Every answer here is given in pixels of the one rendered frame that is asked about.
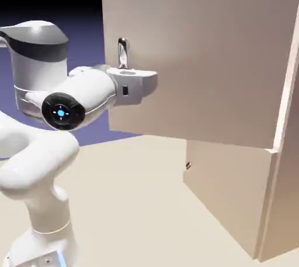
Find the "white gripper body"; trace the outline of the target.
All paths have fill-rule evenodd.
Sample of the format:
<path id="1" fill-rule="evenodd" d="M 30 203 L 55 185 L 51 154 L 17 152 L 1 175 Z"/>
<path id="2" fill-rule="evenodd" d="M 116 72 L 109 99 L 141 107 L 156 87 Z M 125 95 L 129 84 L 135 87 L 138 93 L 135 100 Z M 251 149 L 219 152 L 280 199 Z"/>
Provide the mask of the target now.
<path id="1" fill-rule="evenodd" d="M 145 97 L 158 85 L 155 71 L 109 68 L 106 72 L 115 80 L 117 93 L 121 96 Z"/>

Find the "curved silver door handle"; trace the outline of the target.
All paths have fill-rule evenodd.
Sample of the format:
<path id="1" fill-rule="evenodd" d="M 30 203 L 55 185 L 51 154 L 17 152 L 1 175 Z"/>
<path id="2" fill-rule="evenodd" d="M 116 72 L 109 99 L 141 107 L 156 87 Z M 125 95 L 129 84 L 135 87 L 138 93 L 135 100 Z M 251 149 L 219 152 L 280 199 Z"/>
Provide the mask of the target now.
<path id="1" fill-rule="evenodd" d="M 128 42 L 126 38 L 118 39 L 119 68 L 128 69 Z"/>

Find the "large beige cabinet door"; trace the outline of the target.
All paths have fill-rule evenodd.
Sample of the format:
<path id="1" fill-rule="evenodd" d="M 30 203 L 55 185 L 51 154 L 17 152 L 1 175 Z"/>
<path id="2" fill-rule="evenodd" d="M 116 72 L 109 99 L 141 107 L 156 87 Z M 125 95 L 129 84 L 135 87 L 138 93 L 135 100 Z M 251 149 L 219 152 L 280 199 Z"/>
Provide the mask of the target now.
<path id="1" fill-rule="evenodd" d="M 272 148 L 299 0 L 102 0 L 105 62 L 158 73 L 137 106 L 110 128 Z"/>

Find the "small beige cabinet door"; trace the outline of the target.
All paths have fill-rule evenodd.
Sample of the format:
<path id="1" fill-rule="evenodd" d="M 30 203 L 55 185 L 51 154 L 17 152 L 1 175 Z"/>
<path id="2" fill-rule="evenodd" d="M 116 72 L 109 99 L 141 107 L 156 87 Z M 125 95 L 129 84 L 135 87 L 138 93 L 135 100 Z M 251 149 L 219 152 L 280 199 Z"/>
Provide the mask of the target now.
<path id="1" fill-rule="evenodd" d="M 189 140 L 183 181 L 255 259 L 271 149 Z"/>

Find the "beige wooden cabinet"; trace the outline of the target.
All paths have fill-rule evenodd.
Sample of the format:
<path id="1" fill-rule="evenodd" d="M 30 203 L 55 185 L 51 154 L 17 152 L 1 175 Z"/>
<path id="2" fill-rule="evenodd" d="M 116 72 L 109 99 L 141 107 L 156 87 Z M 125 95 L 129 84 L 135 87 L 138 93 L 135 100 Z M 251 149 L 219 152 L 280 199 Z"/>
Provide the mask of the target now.
<path id="1" fill-rule="evenodd" d="M 299 248 L 299 6 L 270 153 L 272 161 L 254 254 L 259 262 Z"/>

